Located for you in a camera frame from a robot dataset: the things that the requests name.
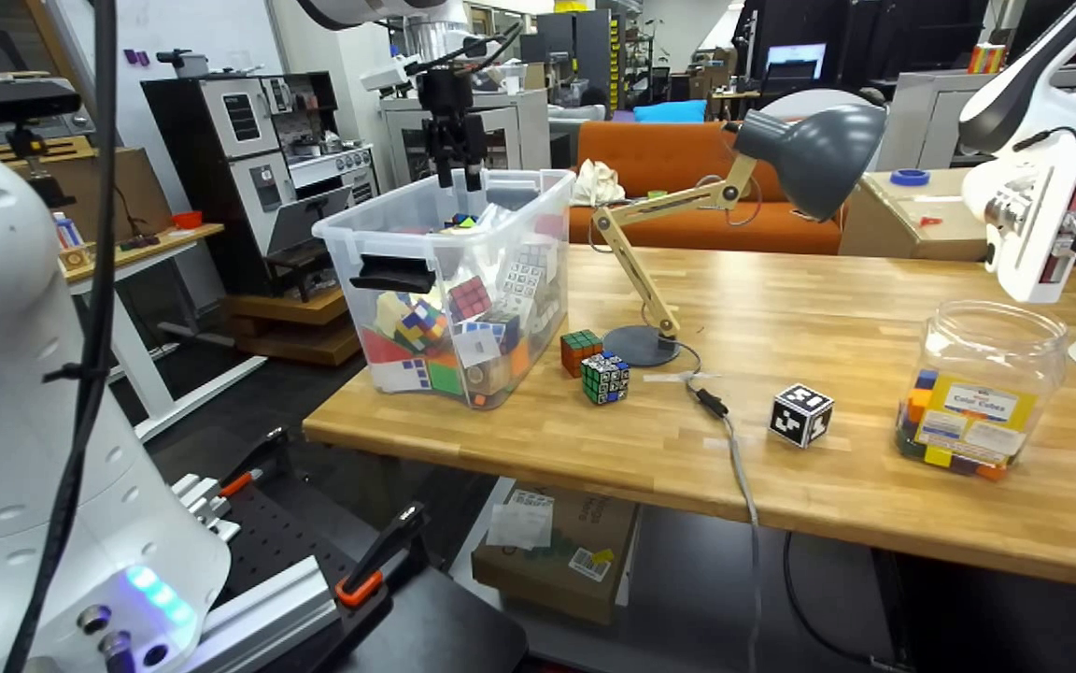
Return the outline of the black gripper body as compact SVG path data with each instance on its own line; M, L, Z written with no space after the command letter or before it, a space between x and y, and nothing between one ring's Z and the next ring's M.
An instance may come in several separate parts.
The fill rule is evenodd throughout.
M487 153L482 114L475 112L469 79L460 69L424 69L417 102L431 112L423 123L424 153L437 168L477 165Z

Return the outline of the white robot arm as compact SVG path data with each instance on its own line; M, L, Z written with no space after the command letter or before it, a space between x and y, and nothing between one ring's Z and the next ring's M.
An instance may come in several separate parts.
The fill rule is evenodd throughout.
M103 390L113 284L77 315L52 214L0 165L0 673L332 665L393 610L310 558L228 593L250 472L172 489Z

